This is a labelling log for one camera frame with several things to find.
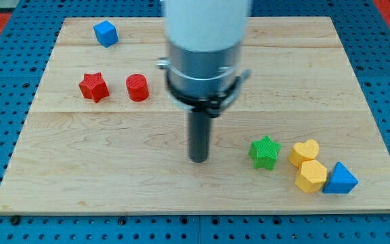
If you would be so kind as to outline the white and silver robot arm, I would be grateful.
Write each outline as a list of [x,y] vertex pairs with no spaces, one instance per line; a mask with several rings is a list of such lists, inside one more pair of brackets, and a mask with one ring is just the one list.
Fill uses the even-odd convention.
[[188,113],[188,154],[209,156],[211,121],[239,96],[249,70],[238,74],[251,0],[166,0],[167,56],[158,59],[169,96]]

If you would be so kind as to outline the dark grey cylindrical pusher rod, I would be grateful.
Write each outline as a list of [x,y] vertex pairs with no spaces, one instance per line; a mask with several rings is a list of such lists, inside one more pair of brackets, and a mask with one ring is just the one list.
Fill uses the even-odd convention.
[[209,156],[211,118],[205,113],[188,114],[189,157],[195,163],[202,163]]

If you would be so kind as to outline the black clamp ring mount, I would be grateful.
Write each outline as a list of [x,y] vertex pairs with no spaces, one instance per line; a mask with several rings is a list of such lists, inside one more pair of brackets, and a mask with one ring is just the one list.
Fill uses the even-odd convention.
[[165,71],[169,97],[189,113],[218,117],[240,95],[242,84],[250,77],[246,69],[238,76],[235,70],[223,70],[211,77],[191,77],[177,69]]

